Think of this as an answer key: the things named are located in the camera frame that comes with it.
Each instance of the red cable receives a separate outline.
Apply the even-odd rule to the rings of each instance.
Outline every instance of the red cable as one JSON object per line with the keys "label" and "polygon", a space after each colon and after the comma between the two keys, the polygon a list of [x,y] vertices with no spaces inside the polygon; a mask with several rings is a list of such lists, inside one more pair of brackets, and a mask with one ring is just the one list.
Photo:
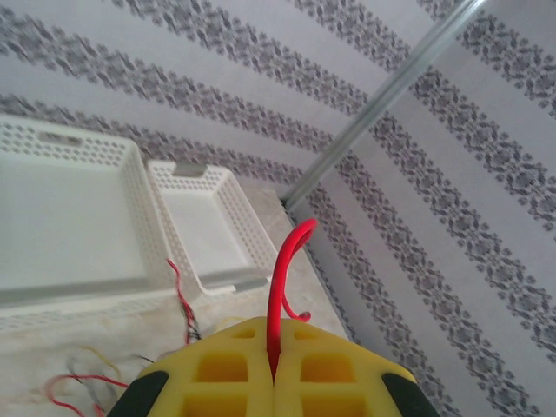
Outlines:
{"label": "red cable", "polygon": [[317,224],[315,219],[308,219],[294,228],[281,245],[280,252],[276,258],[275,270],[272,274],[272,282],[270,283],[267,312],[267,354],[273,380],[276,376],[281,352],[281,307],[284,307],[286,313],[292,319],[308,321],[311,318],[309,312],[304,312],[300,315],[295,314],[288,304],[284,291],[286,289],[289,263],[292,261],[295,253],[309,240]]}
{"label": "red cable", "polygon": [[177,291],[177,297],[180,299],[180,303],[185,310],[185,316],[187,319],[187,327],[185,329],[185,334],[183,335],[183,339],[185,340],[185,346],[189,345],[189,329],[193,324],[193,310],[189,306],[188,302],[185,301],[185,297],[182,293],[182,274],[180,273],[180,269],[170,260],[167,259],[166,262],[172,269],[175,271],[175,289]]}
{"label": "red cable", "polygon": [[[68,408],[69,410],[76,413],[79,417],[85,417],[85,414],[79,411],[77,407],[74,407],[71,404],[68,404],[67,402],[58,401],[56,398],[54,398],[54,393],[52,392],[52,388],[54,387],[54,384],[56,384],[61,380],[65,380],[67,378],[70,378],[72,380],[100,380],[100,381],[109,382],[110,384],[117,385],[118,387],[124,387],[124,388],[128,387],[128,384],[113,380],[112,378],[109,378],[108,376],[104,376],[104,375],[63,374],[63,375],[55,376],[54,378],[50,378],[44,385],[44,394],[46,395],[46,398],[48,398],[51,403],[56,404],[59,407]],[[100,409],[100,407],[97,404],[95,404],[95,411],[97,416],[103,417],[103,411]]]}

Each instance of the white plastic basket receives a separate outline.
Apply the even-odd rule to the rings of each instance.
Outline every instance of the white plastic basket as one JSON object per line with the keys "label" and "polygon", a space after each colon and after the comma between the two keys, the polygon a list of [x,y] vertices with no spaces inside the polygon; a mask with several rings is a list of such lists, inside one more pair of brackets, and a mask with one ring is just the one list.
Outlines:
{"label": "white plastic basket", "polygon": [[0,332],[155,308],[168,255],[132,141],[0,116]]}
{"label": "white plastic basket", "polygon": [[151,161],[149,173],[192,304],[268,284],[276,249],[231,171]]}

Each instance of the marble surface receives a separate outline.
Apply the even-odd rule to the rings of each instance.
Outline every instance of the marble surface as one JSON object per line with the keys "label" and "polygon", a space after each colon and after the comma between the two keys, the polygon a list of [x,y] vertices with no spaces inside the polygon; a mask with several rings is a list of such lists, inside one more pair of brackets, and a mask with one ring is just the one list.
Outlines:
{"label": "marble surface", "polygon": [[[251,187],[244,187],[244,190],[272,242],[280,247],[291,225],[275,192]],[[298,253],[292,261],[286,293],[295,312],[311,312],[310,324],[347,337],[305,253]],[[262,288],[196,308],[202,334],[212,334],[216,325],[229,316],[266,315],[267,297],[268,288]],[[122,370],[123,380],[129,382],[146,365],[134,354],[155,360],[182,345],[183,330],[184,319],[176,302],[132,317],[83,321],[62,328],[11,334],[0,349],[0,368],[3,370],[0,415],[75,415],[46,401],[43,384],[49,377],[67,373],[69,358],[75,360],[78,373],[104,373],[115,377],[113,371],[90,352],[80,350],[79,346],[91,345],[101,351]],[[109,408],[116,399],[115,393],[101,382],[96,383],[95,388],[101,403]],[[94,416],[92,401],[79,383],[62,382],[56,386],[55,394],[59,400],[79,407],[85,415]]]}

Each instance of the metal rod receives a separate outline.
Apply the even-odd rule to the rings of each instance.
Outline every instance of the metal rod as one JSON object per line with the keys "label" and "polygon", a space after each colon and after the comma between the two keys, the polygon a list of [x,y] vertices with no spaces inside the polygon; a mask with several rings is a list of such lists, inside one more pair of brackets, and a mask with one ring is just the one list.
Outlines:
{"label": "metal rod", "polygon": [[463,0],[434,25],[404,63],[373,94],[351,122],[324,149],[282,199],[293,209],[361,136],[401,96],[464,27],[486,0]]}

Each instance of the yellow wire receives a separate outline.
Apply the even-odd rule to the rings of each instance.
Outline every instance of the yellow wire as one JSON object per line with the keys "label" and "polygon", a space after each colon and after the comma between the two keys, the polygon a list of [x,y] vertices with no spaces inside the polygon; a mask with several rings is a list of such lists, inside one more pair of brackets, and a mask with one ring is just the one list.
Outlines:
{"label": "yellow wire", "polygon": [[79,348],[82,350],[88,350],[91,353],[95,354],[98,359],[100,359],[102,362],[104,362],[104,364],[106,364],[107,366],[111,367],[114,370],[118,381],[123,381],[122,371],[120,371],[120,369],[116,365],[114,365],[113,362],[106,359],[106,356],[104,356],[98,350],[96,350],[94,347],[91,346],[80,346]]}
{"label": "yellow wire", "polygon": [[236,317],[236,316],[226,317],[225,319],[222,319],[218,321],[218,323],[216,323],[215,333],[223,330],[226,327],[226,325],[229,323],[232,323],[234,321],[245,321],[245,320],[247,320],[245,317]]}

